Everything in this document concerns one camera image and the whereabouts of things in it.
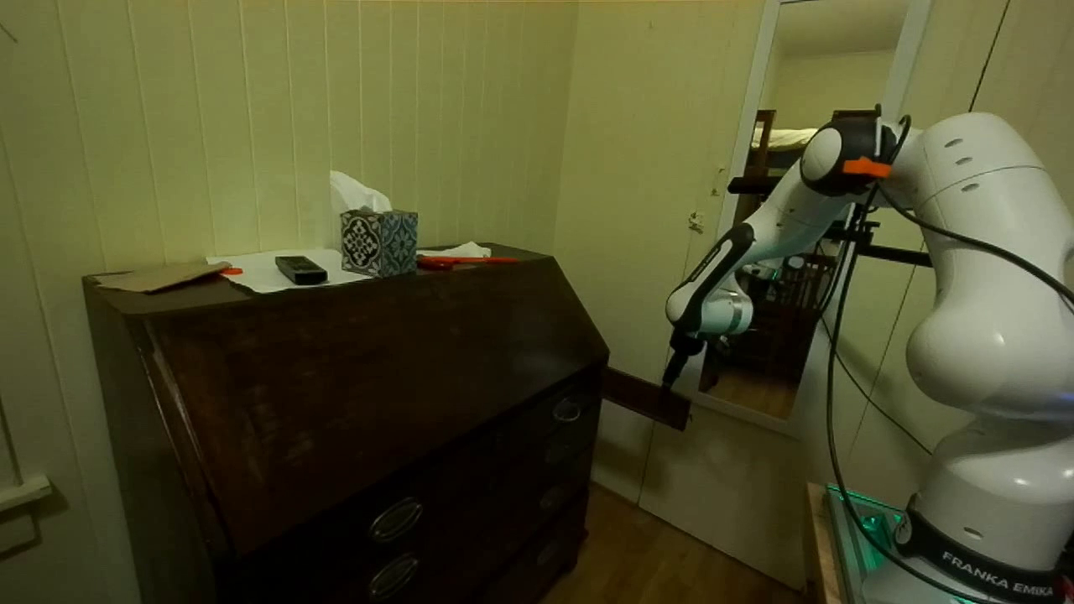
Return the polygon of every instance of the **tissue box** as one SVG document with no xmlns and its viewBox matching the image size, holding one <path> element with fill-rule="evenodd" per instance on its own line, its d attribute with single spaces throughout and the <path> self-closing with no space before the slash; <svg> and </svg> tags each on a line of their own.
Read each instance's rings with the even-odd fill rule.
<svg viewBox="0 0 1074 604">
<path fill-rule="evenodd" d="M 343 269 L 364 277 L 402 277 L 417 264 L 411 211 L 343 211 L 340 216 Z"/>
</svg>

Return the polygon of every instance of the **wooden secretary desk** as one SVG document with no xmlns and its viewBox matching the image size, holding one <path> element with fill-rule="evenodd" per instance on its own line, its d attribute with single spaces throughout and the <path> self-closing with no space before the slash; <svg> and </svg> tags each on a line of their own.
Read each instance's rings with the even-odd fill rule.
<svg viewBox="0 0 1074 604">
<path fill-rule="evenodd" d="M 146 604 L 514 604 L 573 563 L 607 351 L 552 259 L 84 296 Z"/>
</svg>

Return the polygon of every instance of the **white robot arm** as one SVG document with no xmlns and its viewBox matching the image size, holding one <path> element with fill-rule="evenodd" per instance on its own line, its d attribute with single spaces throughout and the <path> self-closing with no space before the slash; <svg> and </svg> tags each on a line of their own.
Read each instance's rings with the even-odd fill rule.
<svg viewBox="0 0 1074 604">
<path fill-rule="evenodd" d="M 1074 311 L 1071 292 L 1039 280 L 1064 283 L 1074 223 L 1030 146 L 1001 119 L 961 115 L 905 138 L 860 119 L 823 129 L 767 202 L 672 292 L 665 386 L 706 338 L 749 329 L 741 264 L 811 249 L 873 183 L 923 224 L 983 240 L 1039 272 L 927 229 L 936 309 L 911 332 L 905 363 L 923 394 L 979 419 L 936 447 L 899 555 L 977 600 L 1059 600 L 1054 568 L 1074 531 Z M 868 591 L 875 600 L 941 604 L 950 594 L 882 574 Z"/>
</svg>

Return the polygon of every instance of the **wooden floor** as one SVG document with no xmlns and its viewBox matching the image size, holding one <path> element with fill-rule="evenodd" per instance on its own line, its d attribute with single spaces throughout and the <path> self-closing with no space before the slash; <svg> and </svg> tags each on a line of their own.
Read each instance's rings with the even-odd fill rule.
<svg viewBox="0 0 1074 604">
<path fill-rule="evenodd" d="M 803 594 L 593 488 L 576 568 L 543 604 L 806 604 Z"/>
</svg>

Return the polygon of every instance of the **tissue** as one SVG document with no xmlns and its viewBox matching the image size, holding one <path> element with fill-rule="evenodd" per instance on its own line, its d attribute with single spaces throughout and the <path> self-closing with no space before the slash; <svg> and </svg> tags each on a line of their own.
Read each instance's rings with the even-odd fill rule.
<svg viewBox="0 0 1074 604">
<path fill-rule="evenodd" d="M 397 211 L 391 202 L 343 175 L 329 175 L 340 216 L 340 251 L 344 272 L 402 277 L 417 269 L 417 216 Z"/>
</svg>

